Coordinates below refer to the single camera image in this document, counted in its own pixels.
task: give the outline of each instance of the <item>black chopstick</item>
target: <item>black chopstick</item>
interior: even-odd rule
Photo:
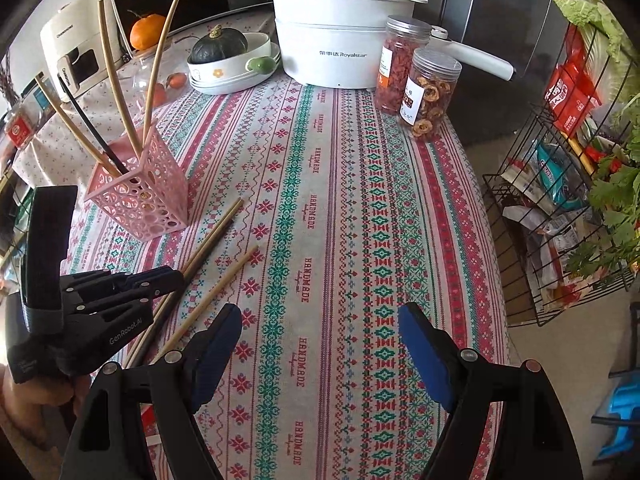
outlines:
[[[58,81],[60,81],[60,84],[62,85],[62,89],[65,91],[66,96],[69,98],[69,100],[71,101],[71,104],[76,109],[76,112],[78,112],[78,115],[80,115],[82,122],[89,129],[92,136],[94,136],[94,139],[98,141],[98,144],[100,144],[100,146],[103,148],[104,153],[111,159],[111,161],[113,162],[113,165],[118,169],[118,171],[121,174],[129,173],[129,170],[127,169],[127,167],[121,162],[121,160],[116,156],[116,154],[113,153],[113,150],[111,149],[111,147],[100,136],[100,134],[98,133],[98,130],[96,130],[95,127],[91,124],[91,121],[89,121],[89,117],[87,117],[85,113],[82,111],[82,108],[78,104],[78,101],[74,99],[73,95],[71,94],[71,91],[65,85],[64,80],[60,77],[60,74],[58,74]]]

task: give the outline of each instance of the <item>wooden chopstick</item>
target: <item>wooden chopstick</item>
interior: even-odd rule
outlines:
[[[111,146],[107,144],[107,142],[102,138],[101,134],[98,133],[98,130],[95,129],[95,126],[91,124],[89,117],[86,116],[86,114],[84,113],[84,110],[82,110],[82,108],[78,104],[78,101],[76,101],[76,99],[74,98],[74,95],[71,93],[71,90],[69,90],[69,88],[65,84],[65,81],[60,77],[60,74],[58,74],[58,82],[60,83],[60,86],[62,86],[62,89],[65,92],[66,96],[69,98],[69,101],[71,102],[73,107],[76,109],[76,112],[82,119],[84,126],[86,126],[87,129],[89,130],[89,133],[91,133],[92,136],[94,136],[94,139],[98,141],[98,144],[100,144],[100,147],[104,150],[104,153],[106,154],[106,156],[108,156],[111,159],[111,161],[113,162],[113,165],[117,168],[117,170],[121,174],[129,173],[129,170],[127,169],[127,167],[122,163],[122,161],[118,158],[118,156],[115,153],[113,153]]]
[[[98,22],[100,24],[100,41],[102,42],[102,53],[104,54],[104,62],[107,65],[107,74],[109,75],[109,81],[111,82],[111,90],[113,91],[113,97],[116,99],[116,105],[122,118],[122,124],[127,132],[131,147],[136,153],[136,157],[140,160],[142,156],[142,143],[136,133],[136,128],[131,120],[127,103],[124,100],[122,94],[122,88],[120,87],[120,81],[116,72],[116,66],[113,62],[113,56],[111,55],[111,45],[109,45],[109,31],[107,30],[107,17],[104,13],[104,0],[98,1]]]
[[[162,50],[164,49],[164,42],[166,36],[169,33],[169,27],[174,19],[175,8],[178,6],[180,0],[173,0],[169,12],[164,20],[164,26],[160,33],[160,39],[158,40],[158,47],[156,48],[156,57],[151,67],[151,76],[149,77],[148,88],[146,89],[146,103],[145,103],[145,122],[142,127],[142,142],[146,141],[146,134],[149,132],[151,126],[151,110],[154,107],[154,93],[156,92],[156,82],[158,81],[158,71],[160,70],[160,61],[162,60]]]
[[[89,142],[89,139],[87,139],[84,136],[84,133],[80,131],[80,129],[74,124],[74,122],[69,118],[66,112],[62,109],[62,107],[58,103],[58,100],[54,98],[50,94],[46,86],[44,86],[42,79],[40,78],[39,75],[36,76],[36,83],[40,87],[40,90],[42,90],[42,93],[47,98],[49,103],[51,103],[51,106],[53,106],[53,109],[58,113],[63,123],[65,123],[66,127],[71,130],[71,133],[74,134],[75,138],[78,140],[80,144],[82,144],[84,149],[86,149],[91,154],[91,156],[96,160],[96,162],[102,165],[104,169],[107,170],[113,178],[118,178],[120,176],[120,172],[116,169],[116,167],[113,164],[111,164],[108,161],[106,156],[104,156],[100,151],[98,151],[98,149],[94,145],[92,145],[91,142]]]
[[[203,311],[210,305],[210,303],[216,299],[216,296],[222,292],[222,290],[231,283],[236,274],[244,267],[244,264],[249,261],[249,259],[254,255],[255,251],[258,250],[258,246],[254,246],[249,249],[240,260],[234,263],[227,272],[224,273],[220,281],[217,283],[215,287],[213,287],[209,293],[203,298],[203,300],[198,304],[196,308],[187,316],[187,319],[184,320],[171,336],[169,341],[167,341],[162,349],[156,354],[156,357],[152,361],[155,363],[161,358],[164,354],[166,354],[169,350],[173,350],[175,346],[180,342],[182,336],[187,332],[187,330],[191,327],[191,325],[200,317]]]
[[[198,250],[189,259],[187,264],[185,264],[185,266],[183,267],[184,270],[181,269],[184,275],[184,287],[165,296],[158,303],[158,307],[156,308],[156,311],[154,313],[153,324],[138,337],[138,341],[134,344],[131,351],[127,354],[127,357],[124,361],[124,368],[139,366],[140,364],[142,364],[142,359],[148,352],[154,337],[158,334],[159,330],[164,325],[164,322],[169,317],[169,314],[171,314],[172,310],[182,299],[182,296],[191,283],[191,280],[196,275],[204,261],[209,257],[209,254],[213,250],[213,247],[215,247],[216,243],[220,240],[220,238],[222,238],[224,231],[231,224],[231,222],[233,221],[233,217],[243,204],[244,201],[241,198],[234,202],[231,208],[229,208],[223,214],[222,218],[220,218],[220,220],[216,223],[212,231],[209,232],[207,237],[199,245]]]
[[[182,273],[182,275],[184,276],[184,283],[190,283],[191,280],[193,279],[193,277],[195,276],[195,272],[197,271],[197,268],[195,268],[195,265],[198,262],[198,259],[200,259],[199,256],[201,256],[205,251],[208,250],[209,247],[209,243],[212,237],[216,236],[219,232],[219,228],[220,226],[226,226],[228,219],[232,218],[233,215],[236,214],[236,212],[238,211],[238,209],[240,209],[240,207],[242,206],[242,204],[244,204],[244,200],[242,200],[241,198],[238,198],[233,205],[231,206],[231,208],[229,208],[220,218],[220,220],[216,223],[216,225],[213,227],[213,229],[207,234],[207,236],[205,236],[204,240],[202,241],[202,243],[198,246],[198,248],[196,249],[196,251],[190,256],[190,258],[188,259],[188,261],[180,268],[180,272]],[[164,304],[169,301],[175,301],[175,297],[177,295],[177,291],[171,292],[170,294],[167,294],[164,298],[162,298],[160,301],[158,301],[158,304],[156,305],[156,307],[154,308],[154,322],[156,321],[156,319],[160,316],[161,313],[163,313],[165,311],[165,306]],[[127,353],[127,357],[124,360],[124,365],[123,368],[128,368],[129,364],[131,363],[131,361],[137,357],[138,355],[138,348],[139,346],[142,344],[142,340],[145,336],[145,332],[143,332],[142,334],[140,334],[136,340],[133,342],[133,345],[131,347],[131,350],[129,350],[129,352]]]

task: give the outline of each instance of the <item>orange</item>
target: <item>orange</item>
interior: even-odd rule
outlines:
[[[136,50],[145,50],[154,46],[160,40],[160,34],[164,27],[164,16],[150,14],[140,18],[131,27],[129,41]]]

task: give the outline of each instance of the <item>pink plastic holder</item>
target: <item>pink plastic holder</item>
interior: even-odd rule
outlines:
[[[96,164],[84,200],[92,200],[141,242],[187,227],[187,179],[156,124],[149,128],[140,162],[128,137],[109,145],[129,173],[113,178]]]

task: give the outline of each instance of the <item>tablecloth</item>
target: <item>tablecloth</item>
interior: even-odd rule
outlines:
[[[418,478],[444,424],[398,337],[416,301],[457,345],[507,362],[500,277],[481,193],[447,121],[418,144],[367,91],[300,86],[191,92],[158,130],[189,180],[189,228],[142,244],[96,206],[76,219],[63,272],[179,267],[238,196],[244,207],[161,340],[249,247],[225,302],[242,334],[196,419],[227,479]],[[117,356],[122,359],[125,351]],[[473,478],[486,472],[492,407]],[[170,478],[160,446],[158,476]]]
[[[170,38],[171,48],[182,50],[186,60],[197,39],[218,24],[243,32],[265,32],[269,35],[273,35],[275,29],[273,9],[248,10],[179,32]],[[136,105],[136,95],[133,91],[133,77],[137,69],[138,65],[135,60],[132,60],[118,70],[118,79],[129,113],[133,116],[134,122],[141,123],[142,114]],[[78,103],[98,133],[107,142],[117,139],[124,131],[108,79],[85,92],[78,98]],[[71,104],[63,104],[62,106],[82,133],[99,148]],[[153,115],[155,118],[161,117],[166,110],[168,110],[166,106],[156,108]],[[78,186],[77,206],[80,208],[91,172],[94,169],[94,163],[91,155],[78,144],[59,115],[55,114],[31,139],[30,143],[20,150],[15,157],[13,168],[18,176],[31,187],[68,186],[70,184]]]

